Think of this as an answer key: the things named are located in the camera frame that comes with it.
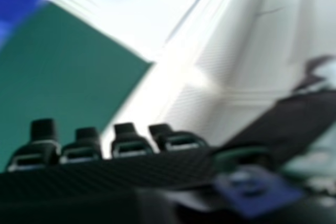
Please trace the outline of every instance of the green panel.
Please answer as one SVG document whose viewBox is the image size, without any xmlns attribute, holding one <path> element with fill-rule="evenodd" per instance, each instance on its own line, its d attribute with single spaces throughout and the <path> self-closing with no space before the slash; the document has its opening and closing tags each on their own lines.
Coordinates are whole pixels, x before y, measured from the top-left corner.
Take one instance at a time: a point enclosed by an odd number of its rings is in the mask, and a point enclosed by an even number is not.
<svg viewBox="0 0 336 224">
<path fill-rule="evenodd" d="M 28 141 L 31 120 L 55 118 L 61 143 L 102 130 L 150 65 L 55 5 L 0 53 L 0 165 Z"/>
</svg>

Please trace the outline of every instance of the green surface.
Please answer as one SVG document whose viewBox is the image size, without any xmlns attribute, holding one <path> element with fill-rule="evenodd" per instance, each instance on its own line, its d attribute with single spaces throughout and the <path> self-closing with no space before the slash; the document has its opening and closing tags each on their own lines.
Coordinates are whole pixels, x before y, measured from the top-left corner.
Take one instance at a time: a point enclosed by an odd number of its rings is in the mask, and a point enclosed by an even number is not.
<svg viewBox="0 0 336 224">
<path fill-rule="evenodd" d="M 54 5 L 22 24 L 0 52 L 0 168 L 28 141 L 32 120 L 57 120 L 60 142 L 102 130 L 149 64 Z"/>
</svg>

